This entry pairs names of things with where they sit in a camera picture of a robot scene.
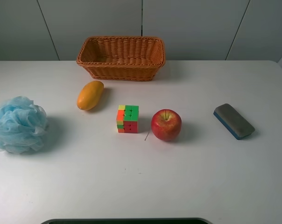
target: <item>yellow sticker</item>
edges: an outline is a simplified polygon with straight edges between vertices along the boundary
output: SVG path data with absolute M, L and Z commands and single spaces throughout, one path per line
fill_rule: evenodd
M 116 123 L 117 125 L 123 125 L 123 120 L 117 120 Z
M 126 106 L 125 106 L 125 105 L 119 105 L 119 106 L 118 106 L 118 110 L 122 110 L 122 111 L 124 111 L 124 110 L 125 110 L 125 108 L 126 108 Z

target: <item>basket rim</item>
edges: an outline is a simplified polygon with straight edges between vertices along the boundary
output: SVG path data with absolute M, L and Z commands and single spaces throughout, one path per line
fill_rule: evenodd
M 160 63 L 148 63 L 148 64 L 143 64 L 143 63 L 116 63 L 116 62 L 83 62 L 81 60 L 82 58 L 82 53 L 85 49 L 85 46 L 87 45 L 88 42 L 90 42 L 92 39 L 150 39 L 150 40 L 155 40 L 160 42 L 162 45 L 162 59 Z M 82 66 L 82 67 L 92 67 L 92 68 L 143 68 L 143 69 L 154 69 L 154 68 L 160 68 L 165 64 L 165 45 L 164 41 L 155 36 L 90 36 L 88 37 L 85 41 L 84 44 L 77 56 L 77 64 Z

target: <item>green sticker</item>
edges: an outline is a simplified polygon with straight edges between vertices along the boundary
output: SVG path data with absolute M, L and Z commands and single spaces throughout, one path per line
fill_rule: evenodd
M 123 120 L 125 120 L 125 121 L 130 121 L 130 120 L 131 120 L 131 116 L 125 115 L 124 118 L 123 118 Z
M 132 111 L 131 120 L 138 121 L 139 111 Z
M 131 111 L 132 110 L 132 106 L 131 105 L 126 105 L 126 111 Z
M 127 111 L 127 110 L 124 111 L 124 115 L 131 116 L 131 114 L 132 114 L 132 111 Z
M 139 111 L 139 106 L 132 106 L 132 111 Z

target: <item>eraser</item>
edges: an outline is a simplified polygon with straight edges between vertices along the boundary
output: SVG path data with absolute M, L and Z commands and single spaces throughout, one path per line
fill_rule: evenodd
M 241 140 L 255 131 L 255 128 L 229 104 L 218 106 L 214 115 L 237 140 Z

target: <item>rubik's cube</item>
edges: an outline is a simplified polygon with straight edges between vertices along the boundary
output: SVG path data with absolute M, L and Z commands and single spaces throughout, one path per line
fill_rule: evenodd
M 139 106 L 119 105 L 117 112 L 118 133 L 138 133 Z

